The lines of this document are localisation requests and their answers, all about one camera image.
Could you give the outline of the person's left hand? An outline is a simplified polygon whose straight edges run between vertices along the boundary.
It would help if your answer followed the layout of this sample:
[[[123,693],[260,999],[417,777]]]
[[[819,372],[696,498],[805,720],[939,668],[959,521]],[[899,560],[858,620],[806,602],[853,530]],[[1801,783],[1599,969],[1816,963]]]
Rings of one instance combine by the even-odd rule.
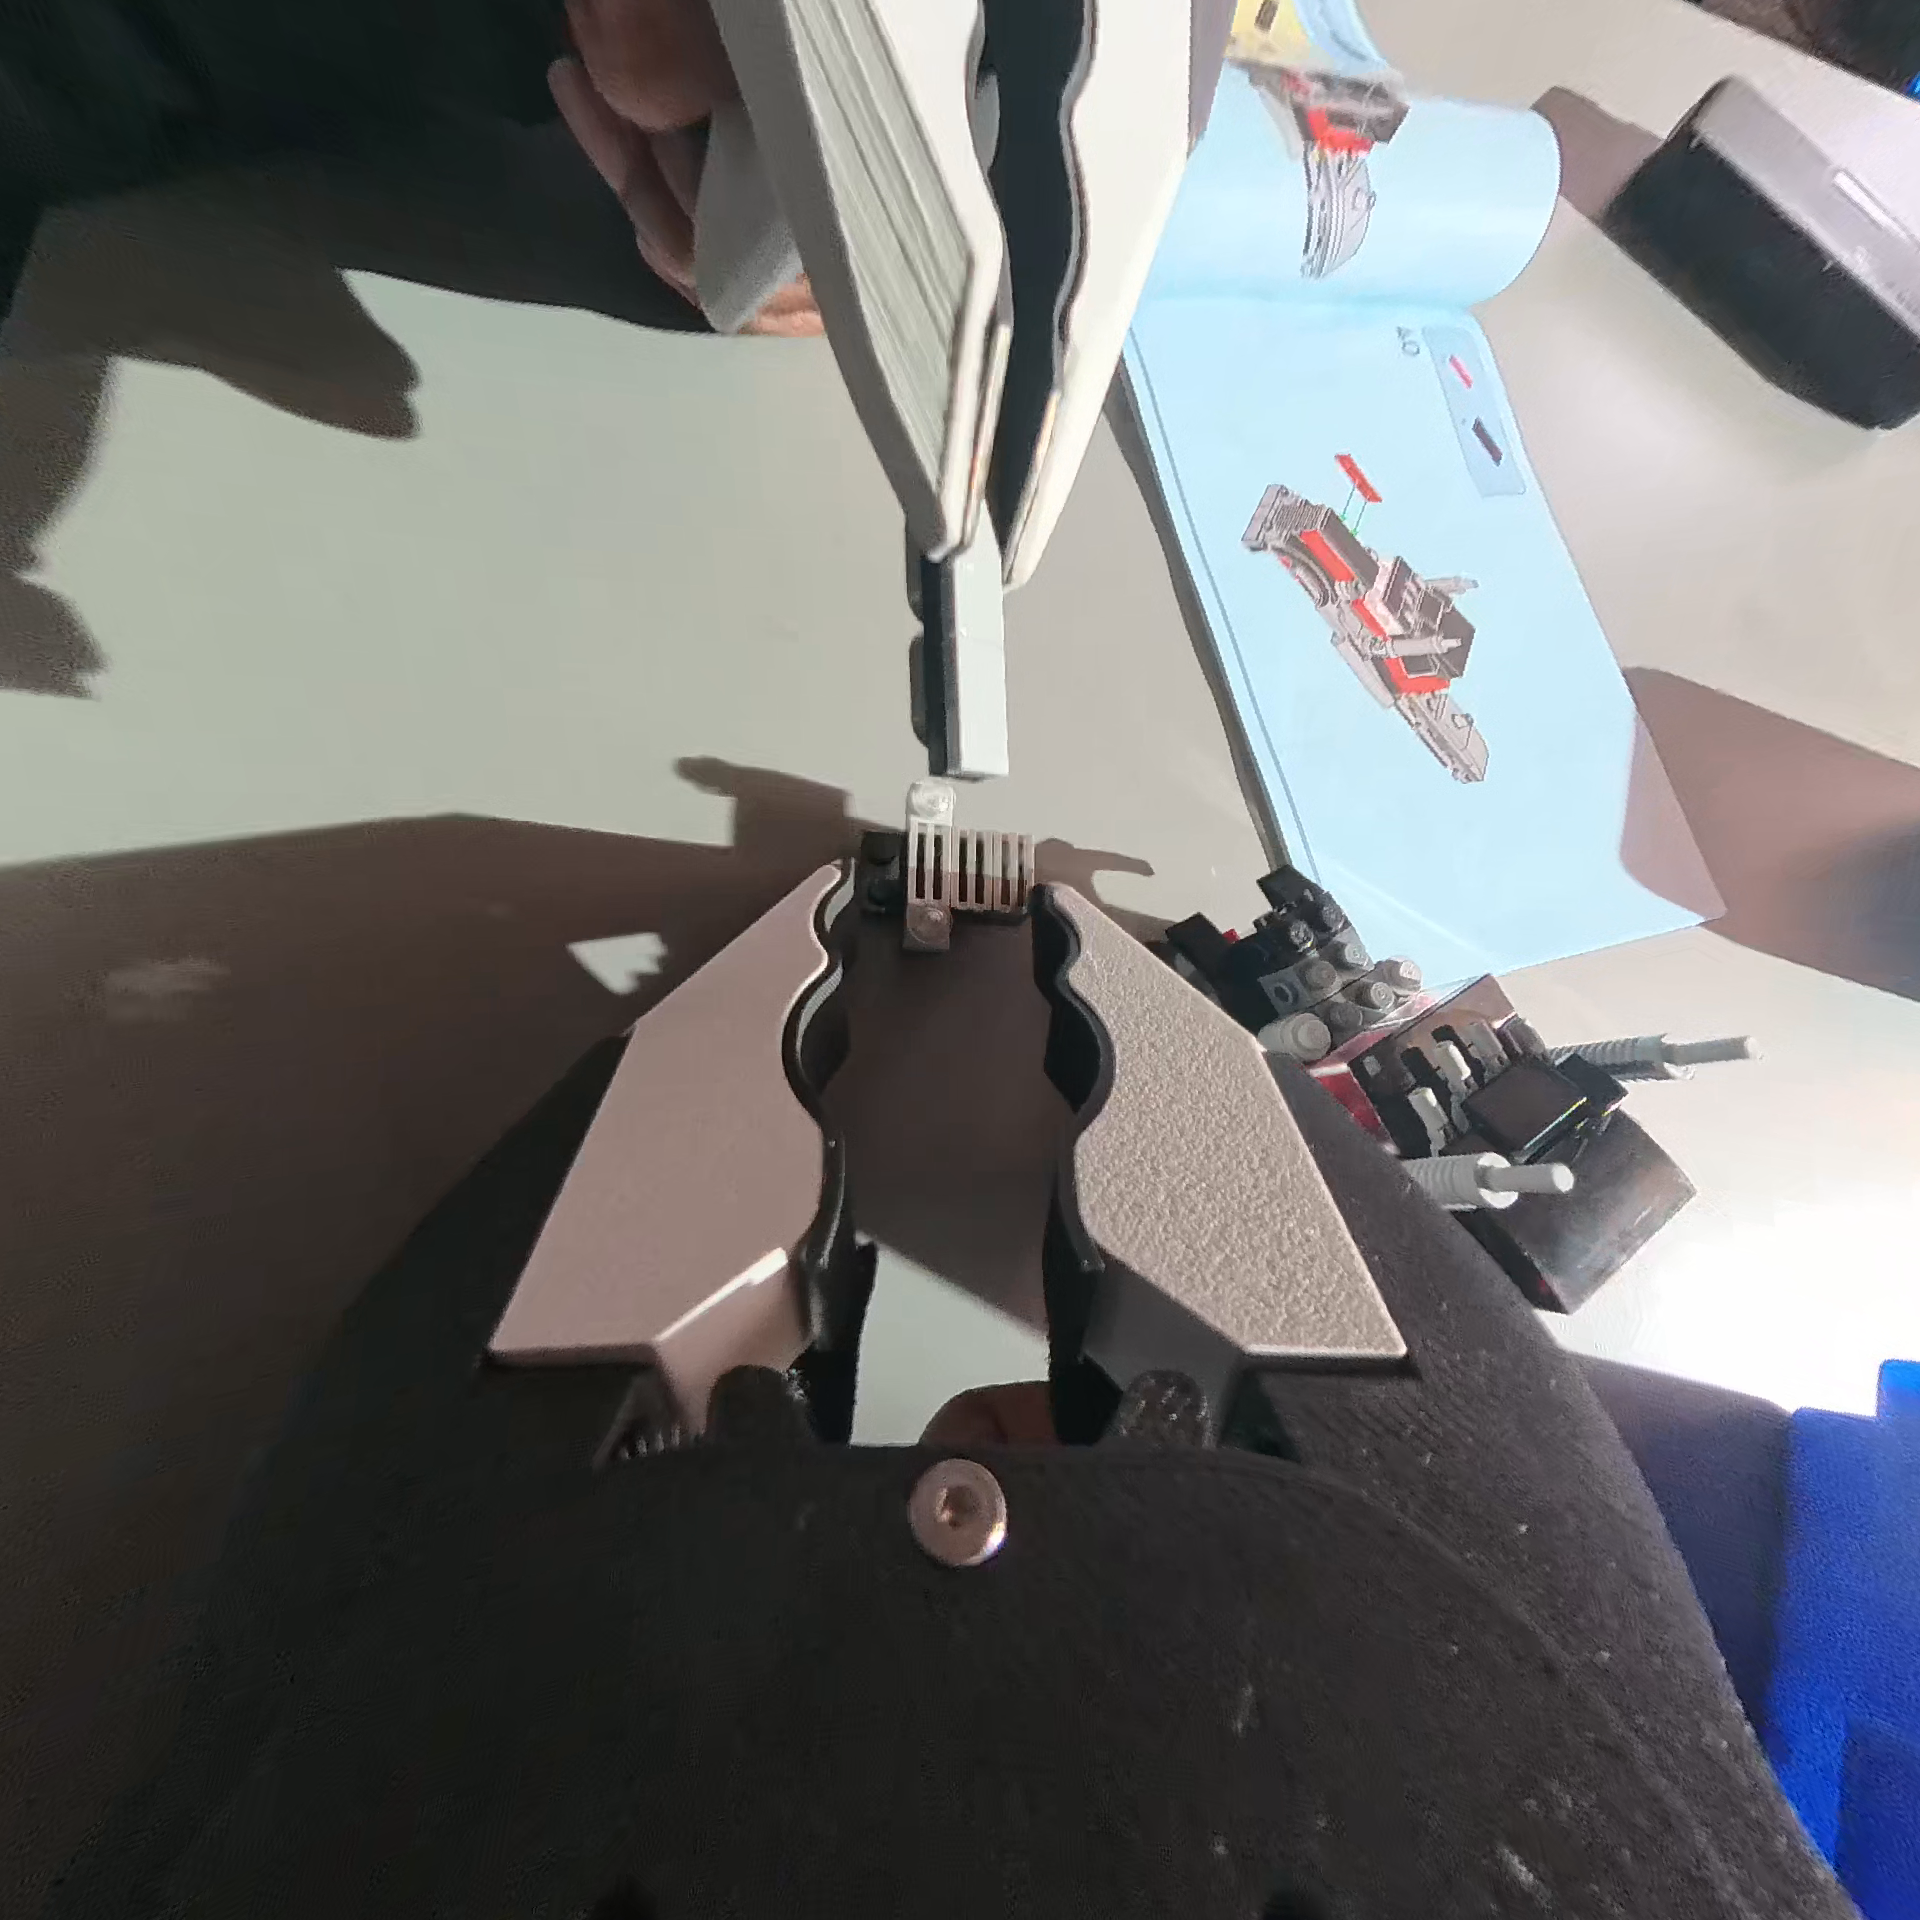
[[[549,67],[567,130],[635,227],[645,263],[694,302],[694,207],[707,128],[737,99],[707,1],[568,1],[568,51]]]

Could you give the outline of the grey desk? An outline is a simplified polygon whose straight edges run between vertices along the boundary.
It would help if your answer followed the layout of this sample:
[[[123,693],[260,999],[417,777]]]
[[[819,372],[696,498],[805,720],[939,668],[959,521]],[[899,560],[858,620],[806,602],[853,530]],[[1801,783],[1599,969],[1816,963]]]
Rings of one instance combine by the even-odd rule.
[[[1484,324],[1729,912],[1514,991],[1748,1031],[1570,1340],[1864,1410],[1917,1356],[1917,429],[1773,393],[1590,205],[1716,70],[1420,5],[1573,200]],[[5,1747],[109,1721],[326,1323],[627,1009],[895,817],[899,515],[820,348],[651,326],[553,136],[53,217],[5,348]]]

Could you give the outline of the person's right hand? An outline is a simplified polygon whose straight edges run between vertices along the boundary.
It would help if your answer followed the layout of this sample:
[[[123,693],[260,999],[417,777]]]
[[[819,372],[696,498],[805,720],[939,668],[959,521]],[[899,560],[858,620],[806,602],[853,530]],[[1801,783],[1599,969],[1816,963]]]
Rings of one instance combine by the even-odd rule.
[[[1044,1380],[965,1389],[940,1406],[920,1436],[929,1447],[1052,1445],[1059,1439]]]

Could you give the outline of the person's left forearm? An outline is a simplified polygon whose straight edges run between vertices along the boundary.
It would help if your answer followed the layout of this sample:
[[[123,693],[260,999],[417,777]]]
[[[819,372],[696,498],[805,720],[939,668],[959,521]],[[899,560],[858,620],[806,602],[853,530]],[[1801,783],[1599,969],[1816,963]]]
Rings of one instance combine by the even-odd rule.
[[[6,1],[3,299],[55,207],[554,111],[560,1]]]

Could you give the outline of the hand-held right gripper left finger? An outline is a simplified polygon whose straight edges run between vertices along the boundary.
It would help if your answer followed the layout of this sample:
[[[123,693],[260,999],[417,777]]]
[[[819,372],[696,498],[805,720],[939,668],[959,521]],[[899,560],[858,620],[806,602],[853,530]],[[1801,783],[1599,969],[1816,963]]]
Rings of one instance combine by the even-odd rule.
[[[805,1035],[845,981],[850,902],[853,863],[817,868],[629,1030],[493,1361],[629,1364],[709,1395],[805,1353],[836,1178]]]

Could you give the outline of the black toy brick plate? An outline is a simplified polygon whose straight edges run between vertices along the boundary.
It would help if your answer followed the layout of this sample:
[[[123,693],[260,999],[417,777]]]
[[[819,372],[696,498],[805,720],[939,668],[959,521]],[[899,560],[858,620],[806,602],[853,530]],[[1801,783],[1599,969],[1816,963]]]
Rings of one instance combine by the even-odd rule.
[[[994,521],[982,517],[947,560],[911,550],[906,595],[918,620],[909,671],[926,772],[949,781],[1007,777],[1004,581]]]

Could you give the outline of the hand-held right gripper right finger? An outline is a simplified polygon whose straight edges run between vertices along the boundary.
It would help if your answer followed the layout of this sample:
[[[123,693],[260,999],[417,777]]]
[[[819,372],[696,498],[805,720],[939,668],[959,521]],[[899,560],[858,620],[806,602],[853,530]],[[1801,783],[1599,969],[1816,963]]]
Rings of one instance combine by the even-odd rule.
[[[1088,896],[1028,904],[1069,1108],[1042,1233],[1059,1419],[1177,1376],[1210,1419],[1248,1380],[1393,1380],[1411,1346],[1261,1042]]]

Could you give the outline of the black box device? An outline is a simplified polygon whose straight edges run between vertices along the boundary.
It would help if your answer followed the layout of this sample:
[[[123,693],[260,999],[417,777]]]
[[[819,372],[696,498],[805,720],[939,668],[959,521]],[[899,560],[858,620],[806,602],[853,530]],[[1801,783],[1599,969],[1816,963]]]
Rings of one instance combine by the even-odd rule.
[[[1596,223],[1779,390],[1859,428],[1917,417],[1917,219],[1753,83],[1704,92]]]

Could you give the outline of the black red toy truck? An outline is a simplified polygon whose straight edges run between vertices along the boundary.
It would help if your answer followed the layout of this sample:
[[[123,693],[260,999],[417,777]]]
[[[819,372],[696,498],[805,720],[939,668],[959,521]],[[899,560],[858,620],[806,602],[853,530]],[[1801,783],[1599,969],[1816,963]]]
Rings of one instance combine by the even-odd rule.
[[[1165,959],[1305,1065],[1533,1308],[1576,1314],[1695,1199],[1629,1090],[1750,1062],[1746,1035],[1552,1046],[1494,976],[1438,993],[1413,959],[1374,953],[1305,872],[1280,866],[1261,894],[1247,930],[1170,922]]]

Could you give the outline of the blue plastic bin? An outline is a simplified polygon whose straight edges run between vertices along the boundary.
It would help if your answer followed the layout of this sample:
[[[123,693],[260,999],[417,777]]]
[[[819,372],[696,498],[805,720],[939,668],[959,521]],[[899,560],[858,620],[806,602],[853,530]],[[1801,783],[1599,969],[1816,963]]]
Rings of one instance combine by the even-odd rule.
[[[1914,1918],[1917,1360],[1880,1364],[1870,1412],[1789,1412],[1605,1358],[1585,1367],[1814,1849],[1864,1916]]]

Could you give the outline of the blue instruction booklet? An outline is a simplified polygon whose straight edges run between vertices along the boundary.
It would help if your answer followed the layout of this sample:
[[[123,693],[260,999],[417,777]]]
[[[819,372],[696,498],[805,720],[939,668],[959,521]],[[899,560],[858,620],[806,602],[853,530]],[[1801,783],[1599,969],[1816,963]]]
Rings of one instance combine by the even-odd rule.
[[[1354,4],[1235,4],[1122,352],[1265,819],[1443,981],[1721,912],[1478,326],[1561,158]]]

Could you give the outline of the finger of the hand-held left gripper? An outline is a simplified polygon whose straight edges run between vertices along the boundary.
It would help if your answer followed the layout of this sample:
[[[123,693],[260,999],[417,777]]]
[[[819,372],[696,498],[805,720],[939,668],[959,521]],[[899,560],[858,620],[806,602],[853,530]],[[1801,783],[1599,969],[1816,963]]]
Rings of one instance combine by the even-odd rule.
[[[793,207],[838,370],[918,551],[977,532],[1007,364],[1007,239],[974,128],[985,5],[717,1],[734,103],[819,141]]]
[[[1078,480],[1235,4],[997,4],[994,195],[1015,335],[994,443],[1004,580],[1025,585]]]

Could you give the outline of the small grey grille brick assembly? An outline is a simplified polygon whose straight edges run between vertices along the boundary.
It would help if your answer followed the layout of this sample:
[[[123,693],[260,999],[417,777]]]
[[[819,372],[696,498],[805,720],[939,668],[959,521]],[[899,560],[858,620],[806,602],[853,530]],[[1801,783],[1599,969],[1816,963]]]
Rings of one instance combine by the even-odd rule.
[[[1039,879],[1036,844],[1028,834],[965,825],[959,785],[923,777],[906,789],[899,830],[863,834],[856,904],[895,924],[905,951],[932,956],[952,948],[965,922],[1027,919]]]

